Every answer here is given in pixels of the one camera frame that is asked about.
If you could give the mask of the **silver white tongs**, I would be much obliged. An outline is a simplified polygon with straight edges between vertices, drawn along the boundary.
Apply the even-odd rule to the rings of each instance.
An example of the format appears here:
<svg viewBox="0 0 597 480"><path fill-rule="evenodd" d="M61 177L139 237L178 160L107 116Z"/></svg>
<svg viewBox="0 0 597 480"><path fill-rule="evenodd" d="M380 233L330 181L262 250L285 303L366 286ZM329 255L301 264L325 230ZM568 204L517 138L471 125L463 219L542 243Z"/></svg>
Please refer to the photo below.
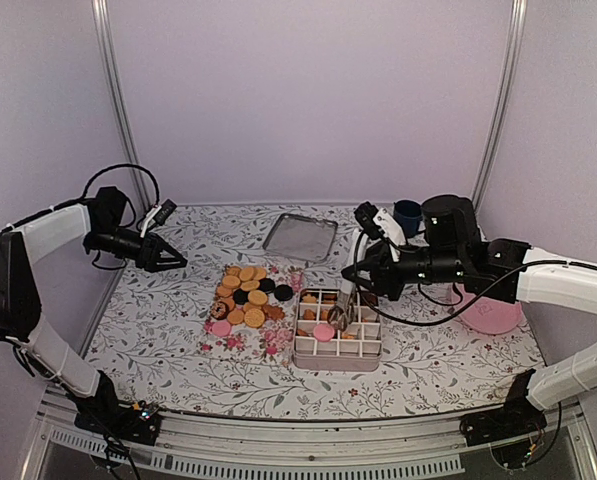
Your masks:
<svg viewBox="0 0 597 480"><path fill-rule="evenodd" d="M346 267L353 267L358 260L358 256L364 258L367 248L365 234L359 228L353 231L350 241L349 253L347 256ZM334 307L328 314L328 323L335 330L343 332L347 329L351 316L349 314L350 305L354 301L355 284L353 281L343 278Z"/></svg>

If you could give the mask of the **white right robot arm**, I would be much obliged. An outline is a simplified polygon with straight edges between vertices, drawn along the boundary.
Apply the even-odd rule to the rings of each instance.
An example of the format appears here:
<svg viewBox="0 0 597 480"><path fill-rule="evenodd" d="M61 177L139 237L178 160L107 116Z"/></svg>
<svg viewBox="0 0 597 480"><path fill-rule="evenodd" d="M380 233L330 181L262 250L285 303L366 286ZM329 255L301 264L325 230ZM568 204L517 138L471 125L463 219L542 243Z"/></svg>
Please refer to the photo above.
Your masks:
<svg viewBox="0 0 597 480"><path fill-rule="evenodd" d="M412 247L384 208L364 202L354 216L359 234L342 271L360 293L397 301L408 285L460 284L474 299L540 303L597 315L597 264L562 257L526 242L486 241L472 201L453 194L421 206L423 247ZM514 378L495 427L515 436L557 403L597 387L597 342L548 367Z"/></svg>

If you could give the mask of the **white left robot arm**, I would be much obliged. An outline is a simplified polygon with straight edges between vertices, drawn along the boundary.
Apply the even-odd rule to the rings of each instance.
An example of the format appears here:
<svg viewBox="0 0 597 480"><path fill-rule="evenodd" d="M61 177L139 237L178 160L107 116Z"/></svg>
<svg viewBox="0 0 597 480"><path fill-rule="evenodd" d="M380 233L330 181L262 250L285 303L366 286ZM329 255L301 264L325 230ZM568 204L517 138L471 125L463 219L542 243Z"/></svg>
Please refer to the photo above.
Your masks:
<svg viewBox="0 0 597 480"><path fill-rule="evenodd" d="M186 266L186 258L158 234L122 225L127 196L102 187L49 207L0 231L0 342L22 354L28 370L39 369L60 384L79 411L106 434L126 426L113 382L84 361L45 318L33 268L74 241L86 252L109 253L148 273Z"/></svg>

